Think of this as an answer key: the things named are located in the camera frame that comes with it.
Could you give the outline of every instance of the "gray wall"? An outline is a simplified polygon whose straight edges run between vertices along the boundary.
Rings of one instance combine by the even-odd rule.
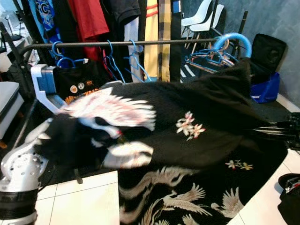
[[[202,0],[182,0],[184,17],[195,14]],[[227,11],[225,33],[237,32],[245,10],[243,34],[252,42],[257,33],[285,41],[289,48],[279,73],[279,93],[300,107],[300,0],[219,0]]]

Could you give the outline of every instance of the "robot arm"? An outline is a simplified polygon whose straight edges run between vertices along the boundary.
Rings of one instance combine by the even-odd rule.
[[[4,178],[0,180],[0,220],[3,225],[34,224],[37,218],[35,204],[41,186],[38,178],[44,173],[48,160],[35,153],[34,145],[45,136],[51,121],[48,119],[32,130],[25,143],[10,151],[1,162]]]

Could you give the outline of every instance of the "plaid garment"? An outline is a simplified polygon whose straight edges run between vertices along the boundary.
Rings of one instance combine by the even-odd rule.
[[[159,0],[158,4],[158,40],[171,40],[171,0]],[[158,46],[158,80],[170,81],[170,45]]]

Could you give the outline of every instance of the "blue bag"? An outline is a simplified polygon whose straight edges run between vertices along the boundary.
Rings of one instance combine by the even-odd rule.
[[[257,103],[275,101],[279,91],[279,83],[279,73],[271,74],[268,81],[251,86],[251,98]]]

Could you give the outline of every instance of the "white tile floor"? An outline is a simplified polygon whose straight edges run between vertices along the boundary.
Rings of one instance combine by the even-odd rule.
[[[277,181],[286,173],[300,173],[295,151],[288,151],[282,165],[229,225],[286,225],[277,210],[282,191]],[[36,225],[118,225],[117,172],[84,178],[81,185],[73,180],[48,186],[39,193],[36,209]]]

